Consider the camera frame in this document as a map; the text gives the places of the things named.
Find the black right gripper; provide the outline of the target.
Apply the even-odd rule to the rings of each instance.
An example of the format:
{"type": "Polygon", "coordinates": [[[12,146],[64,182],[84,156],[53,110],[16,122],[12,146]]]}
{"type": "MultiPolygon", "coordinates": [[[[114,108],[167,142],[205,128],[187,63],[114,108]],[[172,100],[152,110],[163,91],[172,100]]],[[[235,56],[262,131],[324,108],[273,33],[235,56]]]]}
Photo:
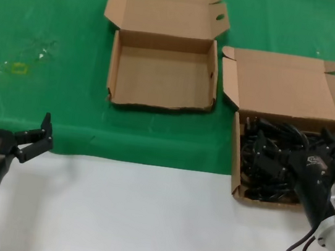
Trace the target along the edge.
{"type": "Polygon", "coordinates": [[[254,176],[292,182],[294,192],[310,226],[335,215],[330,203],[335,182],[335,134],[321,130],[323,143],[316,150],[300,150],[302,138],[297,134],[260,129],[253,143],[249,170],[254,176]]]}

